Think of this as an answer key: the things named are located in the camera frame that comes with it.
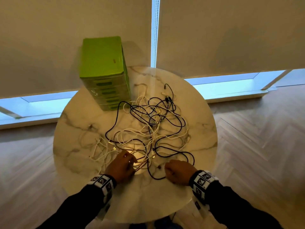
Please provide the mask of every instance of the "floor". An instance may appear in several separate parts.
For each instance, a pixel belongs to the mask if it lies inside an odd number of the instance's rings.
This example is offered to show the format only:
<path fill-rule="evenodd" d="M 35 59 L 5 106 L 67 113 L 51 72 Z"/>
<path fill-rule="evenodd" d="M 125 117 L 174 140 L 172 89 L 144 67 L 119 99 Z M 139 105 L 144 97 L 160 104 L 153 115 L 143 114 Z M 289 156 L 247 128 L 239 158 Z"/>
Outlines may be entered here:
<path fill-rule="evenodd" d="M 284 228 L 305 225 L 305 85 L 262 99 L 210 105 L 218 131 L 214 174 Z M 67 194 L 53 164 L 56 124 L 0 131 L 0 228 L 35 228 Z M 175 215 L 184 229 L 226 228 L 202 219 L 192 203 Z M 86 228 L 123 228 L 92 221 Z"/>

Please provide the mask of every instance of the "person's left hand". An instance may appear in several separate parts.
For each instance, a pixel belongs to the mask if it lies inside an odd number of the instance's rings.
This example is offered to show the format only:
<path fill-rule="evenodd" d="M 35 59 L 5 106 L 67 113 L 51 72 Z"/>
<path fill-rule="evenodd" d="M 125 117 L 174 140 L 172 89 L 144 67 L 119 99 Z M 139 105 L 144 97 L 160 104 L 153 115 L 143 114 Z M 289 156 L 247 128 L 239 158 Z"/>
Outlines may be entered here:
<path fill-rule="evenodd" d="M 105 174 L 113 177 L 118 184 L 127 181 L 135 174 L 134 162 L 137 162 L 135 156 L 123 150 L 108 165 Z"/>

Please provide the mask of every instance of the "black cable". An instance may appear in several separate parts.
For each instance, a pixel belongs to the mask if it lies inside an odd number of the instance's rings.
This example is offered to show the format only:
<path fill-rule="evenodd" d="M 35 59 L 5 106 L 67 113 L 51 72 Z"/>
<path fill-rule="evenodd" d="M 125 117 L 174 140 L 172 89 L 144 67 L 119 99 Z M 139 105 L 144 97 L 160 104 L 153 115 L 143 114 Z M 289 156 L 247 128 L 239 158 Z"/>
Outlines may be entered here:
<path fill-rule="evenodd" d="M 176 105 L 174 104 L 174 102 L 173 102 L 173 97 L 174 97 L 173 90 L 171 89 L 170 85 L 168 85 L 168 84 L 165 84 L 165 85 L 164 85 L 164 89 L 166 89 L 166 86 L 168 86 L 168 87 L 170 88 L 170 90 L 171 90 L 171 92 L 172 92 L 172 97 L 166 96 L 164 100 L 162 100 L 162 99 L 160 99 L 160 98 L 158 98 L 158 97 L 152 97 L 152 98 L 150 98 L 150 99 L 148 100 L 148 104 L 147 104 L 147 105 L 142 105 L 142 106 L 140 106 L 140 105 L 131 105 L 130 103 L 128 103 L 128 102 L 126 102 L 126 101 L 121 101 L 121 102 L 119 103 L 118 107 L 117 107 L 115 123 L 114 123 L 114 125 L 105 133 L 105 137 L 106 137 L 107 140 L 109 140 L 110 142 L 115 143 L 116 146 L 117 146 L 117 144 L 120 144 L 120 142 L 118 142 L 118 141 L 115 140 L 116 134 L 117 134 L 118 132 L 120 132 L 120 131 L 117 131 L 117 132 L 114 134 L 113 140 L 110 140 L 110 139 L 108 138 L 107 134 L 108 134 L 111 130 L 113 130 L 113 128 L 115 127 L 115 125 L 116 125 L 116 123 L 117 123 L 118 116 L 119 116 L 120 105 L 121 105 L 122 103 L 126 103 L 126 104 L 128 104 L 129 107 L 130 107 L 130 114 L 131 114 L 134 118 L 136 118 L 139 122 L 141 122 L 141 123 L 143 123 L 143 124 L 148 124 L 148 125 L 150 125 L 151 127 L 153 127 L 154 125 L 160 124 L 162 121 L 167 120 L 167 121 L 168 121 L 169 123 L 171 123 L 173 126 L 177 127 L 178 130 L 177 130 L 177 132 L 175 132 L 175 133 L 173 133 L 173 134 L 166 135 L 166 136 L 163 136 L 163 137 L 159 138 L 159 139 L 154 143 L 154 145 L 153 145 L 153 143 L 151 143 L 151 144 L 150 144 L 150 148 L 149 148 L 148 151 L 147 151 L 147 147 L 146 147 L 145 142 L 143 142 L 142 140 L 137 139 L 137 138 L 130 139 L 130 140 L 126 141 L 126 142 L 121 142 L 121 143 L 127 143 L 127 142 L 131 142 L 131 141 L 138 141 L 138 142 L 140 142 L 140 143 L 144 146 L 144 148 L 145 148 L 145 153 L 147 154 L 146 156 L 149 156 L 151 150 L 153 150 L 153 151 L 156 153 L 157 156 L 162 157 L 162 158 L 170 158 L 170 157 L 172 157 L 172 156 L 174 156 L 174 155 L 181 154 L 181 155 L 183 155 L 183 156 L 186 158 L 186 161 L 189 162 L 189 158 L 188 158 L 188 156 L 187 156 L 187 154 L 189 154 L 189 155 L 192 157 L 192 159 L 193 159 L 193 160 L 192 160 L 192 165 L 194 165 L 194 164 L 195 164 L 195 158 L 194 158 L 194 156 L 193 156 L 191 153 L 185 152 L 185 151 L 182 152 L 182 151 L 174 150 L 174 149 L 172 149 L 172 148 L 165 147 L 165 146 L 158 146 L 158 143 L 161 143 L 161 140 L 163 140 L 163 139 L 165 139 L 165 138 L 167 138 L 167 137 L 170 137 L 170 136 L 174 136 L 174 135 L 176 135 L 176 134 L 179 134 L 179 133 L 181 132 L 182 128 L 186 126 L 185 120 L 184 120 L 179 114 L 175 113 L 175 111 L 177 110 L 177 106 L 176 106 Z M 153 99 L 158 99 L 159 102 L 158 102 L 157 104 L 155 104 L 155 105 L 151 105 L 151 104 L 150 104 L 150 101 L 153 100 Z M 147 109 L 144 108 L 144 107 L 147 107 L 147 106 L 150 107 L 151 112 L 148 112 Z M 166 113 L 163 114 L 163 115 L 162 115 L 162 114 L 159 114 L 159 113 L 156 111 L 157 108 L 162 108 L 162 109 L 166 110 Z M 167 118 L 167 113 L 168 113 L 168 112 L 174 113 L 173 115 L 175 116 L 175 119 L 178 120 L 179 125 L 174 124 L 173 122 L 171 122 L 171 121 Z M 144 118 L 143 118 L 141 115 L 139 115 L 139 114 L 141 114 L 142 116 L 147 116 L 148 119 L 144 119 Z M 148 135 L 150 136 L 149 141 L 151 141 L 151 140 L 152 140 L 152 136 L 151 136 L 150 127 L 148 127 L 148 131 L 147 131 L 147 132 L 148 132 Z M 159 149 L 159 148 L 171 150 L 171 151 L 173 151 L 173 152 L 175 152 L 175 153 L 169 154 L 169 155 L 166 155 L 166 156 L 163 156 L 163 155 L 160 155 L 160 154 L 158 153 L 158 149 Z M 154 176 L 151 174 L 151 172 L 150 172 L 150 170 L 149 170 L 149 159 L 147 159 L 146 162 L 145 162 L 144 164 L 141 165 L 141 167 L 143 167 L 144 165 L 147 165 L 147 171 L 148 171 L 149 175 L 150 175 L 153 179 L 155 179 L 155 180 L 161 180 L 161 179 L 164 179 L 164 178 L 165 178 L 165 177 L 156 178 L 156 177 L 154 177 Z"/>

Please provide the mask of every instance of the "person's right hand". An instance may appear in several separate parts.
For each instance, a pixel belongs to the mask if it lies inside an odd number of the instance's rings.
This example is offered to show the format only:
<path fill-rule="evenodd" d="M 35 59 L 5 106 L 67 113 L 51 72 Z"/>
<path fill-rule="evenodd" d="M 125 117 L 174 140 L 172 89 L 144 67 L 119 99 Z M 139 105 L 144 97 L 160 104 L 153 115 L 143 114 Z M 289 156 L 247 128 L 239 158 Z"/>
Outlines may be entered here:
<path fill-rule="evenodd" d="M 170 160 L 165 164 L 165 175 L 174 184 L 188 186 L 190 178 L 197 169 L 190 163 L 179 160 Z"/>

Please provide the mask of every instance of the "green box top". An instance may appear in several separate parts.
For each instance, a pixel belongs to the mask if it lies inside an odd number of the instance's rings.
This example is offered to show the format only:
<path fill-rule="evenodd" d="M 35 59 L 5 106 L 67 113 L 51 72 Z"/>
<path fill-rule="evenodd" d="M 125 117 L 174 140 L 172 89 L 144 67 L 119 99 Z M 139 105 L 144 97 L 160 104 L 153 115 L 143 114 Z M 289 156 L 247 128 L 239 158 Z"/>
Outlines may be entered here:
<path fill-rule="evenodd" d="M 79 77 L 90 78 L 124 72 L 120 36 L 83 40 Z"/>

